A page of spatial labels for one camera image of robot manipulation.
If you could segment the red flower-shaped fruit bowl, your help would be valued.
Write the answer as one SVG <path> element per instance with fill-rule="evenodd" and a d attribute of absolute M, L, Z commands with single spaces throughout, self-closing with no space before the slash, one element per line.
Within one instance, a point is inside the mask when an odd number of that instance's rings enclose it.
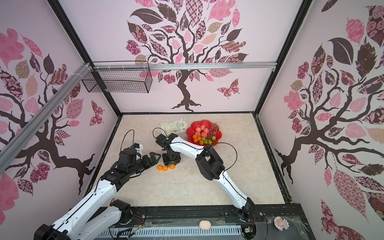
<path fill-rule="evenodd" d="M 195 129 L 197 128 L 197 127 L 200 127 L 201 125 L 205 125 L 206 126 L 206 128 L 208 128 L 209 129 L 209 127 L 210 127 L 210 125 L 212 124 L 212 123 L 215 123 L 215 122 L 210 122 L 210 121 L 208 121 L 208 120 L 202 120 L 202 121 L 196 121 L 196 122 L 193 122 L 192 124 L 191 124 L 191 126 L 187 129 L 187 131 L 186 131 L 186 133 L 187 133 L 187 136 L 188 136 L 188 142 L 190 142 L 190 143 L 192 143 L 192 144 L 195 144 L 195 145 L 197 145 L 197 146 L 206 146 L 206 145 L 209 145 L 209 144 L 203 144 L 203 145 L 200 145 L 199 144 L 199 141 L 197 142 L 197 143 L 194 143 L 194 139 L 193 139 L 193 135 L 195 135 Z M 217 139 L 215 140 L 215 141 L 213 141 L 213 143 L 211 144 L 212 146 L 214 146 L 214 145 L 216 145 L 218 142 L 219 142 L 219 140 L 222 138 L 222 136 L 223 136 L 223 134 L 222 134 L 222 132 L 220 131 L 220 127 L 219 127 L 219 129 L 218 129 L 218 131 L 217 131 Z"/>

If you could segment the purple fake grape bunch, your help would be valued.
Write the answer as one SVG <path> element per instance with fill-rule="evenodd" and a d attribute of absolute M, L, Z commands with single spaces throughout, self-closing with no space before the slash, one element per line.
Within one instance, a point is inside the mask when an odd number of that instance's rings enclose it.
<path fill-rule="evenodd" d="M 209 127 L 209 132 L 208 132 L 208 139 L 212 140 L 212 136 L 217 137 L 217 131 L 219 129 L 219 126 L 216 123 L 212 123 Z"/>

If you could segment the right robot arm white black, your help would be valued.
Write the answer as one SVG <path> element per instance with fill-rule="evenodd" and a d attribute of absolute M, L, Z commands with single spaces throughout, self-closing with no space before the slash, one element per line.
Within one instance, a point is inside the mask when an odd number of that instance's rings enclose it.
<path fill-rule="evenodd" d="M 245 195 L 232 181 L 224 166 L 224 162 L 213 146 L 199 147 L 189 143 L 176 134 L 155 137 L 156 143 L 166 153 L 166 160 L 175 161 L 180 155 L 194 159 L 201 175 L 216 182 L 227 193 L 233 206 L 238 210 L 238 216 L 243 222 L 254 218 L 256 210 L 254 202 Z"/>

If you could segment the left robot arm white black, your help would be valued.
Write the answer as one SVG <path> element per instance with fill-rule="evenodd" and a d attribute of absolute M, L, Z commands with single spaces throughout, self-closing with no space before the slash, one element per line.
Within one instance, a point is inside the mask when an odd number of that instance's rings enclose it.
<path fill-rule="evenodd" d="M 41 225 L 35 240 L 93 240 L 115 224 L 126 225 L 132 220 L 130 204 L 114 200 L 101 213 L 102 205 L 112 198 L 132 177 L 158 164 L 160 154 L 142 155 L 142 146 L 134 144 L 122 150 L 119 159 L 106 171 L 91 190 L 63 217 L 50 226 Z"/>

